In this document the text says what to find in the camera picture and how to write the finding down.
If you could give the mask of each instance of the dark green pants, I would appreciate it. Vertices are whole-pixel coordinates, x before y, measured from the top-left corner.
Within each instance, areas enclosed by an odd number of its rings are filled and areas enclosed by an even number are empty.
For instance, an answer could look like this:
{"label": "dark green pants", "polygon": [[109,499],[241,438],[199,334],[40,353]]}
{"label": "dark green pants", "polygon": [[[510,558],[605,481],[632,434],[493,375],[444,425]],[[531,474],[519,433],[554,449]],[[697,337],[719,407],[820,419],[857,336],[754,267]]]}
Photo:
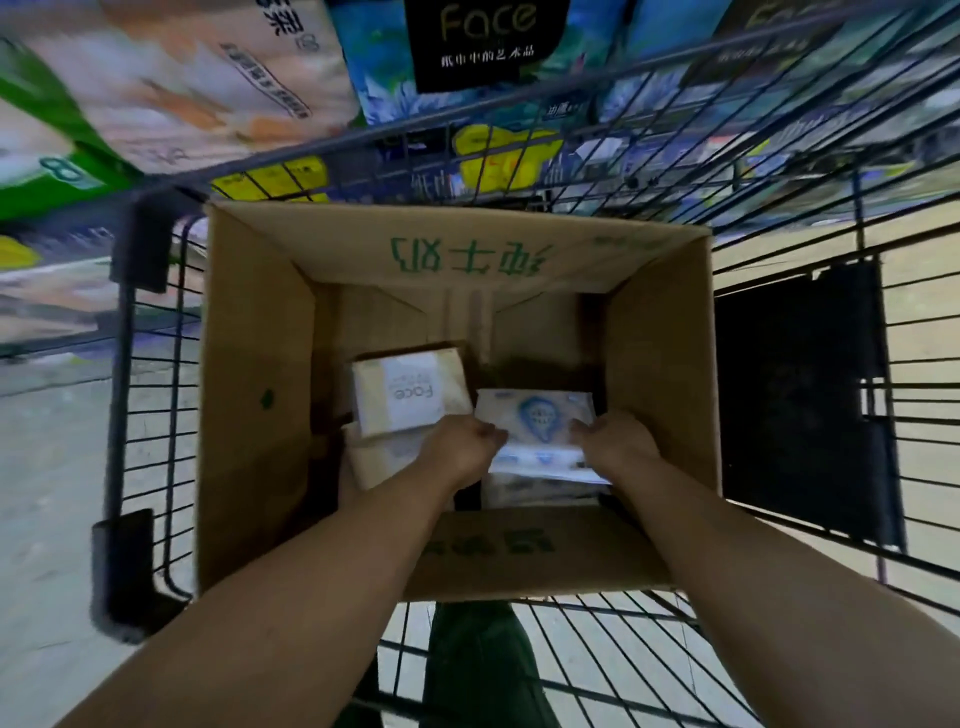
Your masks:
{"label": "dark green pants", "polygon": [[[437,604],[430,629],[423,708],[428,716],[496,728],[559,728],[537,682],[537,662],[514,610],[503,601]],[[376,692],[373,666],[357,694]],[[449,725],[427,718],[423,728]],[[373,711],[348,706],[336,728],[379,724]]]}

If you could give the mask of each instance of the hand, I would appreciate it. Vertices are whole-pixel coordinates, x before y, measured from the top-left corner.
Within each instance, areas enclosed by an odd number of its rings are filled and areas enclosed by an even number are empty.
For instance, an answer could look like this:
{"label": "hand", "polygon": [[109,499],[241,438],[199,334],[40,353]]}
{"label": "hand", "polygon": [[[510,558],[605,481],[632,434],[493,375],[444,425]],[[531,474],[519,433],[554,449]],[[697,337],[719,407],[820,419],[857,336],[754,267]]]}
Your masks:
{"label": "hand", "polygon": [[446,415],[427,435],[417,463],[431,476],[441,477],[455,492],[479,480],[506,442],[504,430],[473,415]]}
{"label": "hand", "polygon": [[570,438],[584,449],[587,464],[610,481],[622,473],[632,457],[660,459],[650,430],[626,412],[608,412],[593,425],[574,420],[570,423]]}

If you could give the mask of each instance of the person's right arm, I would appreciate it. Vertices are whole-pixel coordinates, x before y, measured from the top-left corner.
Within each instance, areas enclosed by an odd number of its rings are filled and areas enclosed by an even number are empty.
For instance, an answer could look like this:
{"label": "person's right arm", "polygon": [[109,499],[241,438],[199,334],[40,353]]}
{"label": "person's right arm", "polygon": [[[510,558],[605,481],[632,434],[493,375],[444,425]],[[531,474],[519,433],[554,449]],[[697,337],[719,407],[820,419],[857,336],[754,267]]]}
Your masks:
{"label": "person's right arm", "polygon": [[663,461],[629,415],[577,436],[767,725],[960,725],[960,639],[945,627]]}

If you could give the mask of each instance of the green package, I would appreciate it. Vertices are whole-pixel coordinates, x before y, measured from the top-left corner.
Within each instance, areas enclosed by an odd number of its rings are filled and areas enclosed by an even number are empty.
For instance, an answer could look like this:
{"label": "green package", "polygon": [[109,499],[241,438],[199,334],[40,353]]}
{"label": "green package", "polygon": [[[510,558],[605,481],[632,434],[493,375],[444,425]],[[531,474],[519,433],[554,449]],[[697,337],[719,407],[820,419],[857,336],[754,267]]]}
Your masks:
{"label": "green package", "polygon": [[123,189],[139,176],[43,61],[0,36],[0,220]]}

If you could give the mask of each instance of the orange floral tissue package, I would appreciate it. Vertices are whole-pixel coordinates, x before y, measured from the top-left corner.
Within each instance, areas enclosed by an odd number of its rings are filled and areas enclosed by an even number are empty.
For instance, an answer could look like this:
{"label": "orange floral tissue package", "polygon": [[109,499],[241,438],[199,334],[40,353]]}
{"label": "orange floral tissue package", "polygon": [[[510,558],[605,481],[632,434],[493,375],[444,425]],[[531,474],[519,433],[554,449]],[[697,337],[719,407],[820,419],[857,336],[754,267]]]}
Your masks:
{"label": "orange floral tissue package", "polygon": [[0,25],[147,173],[330,136],[359,109],[318,0],[39,0]]}

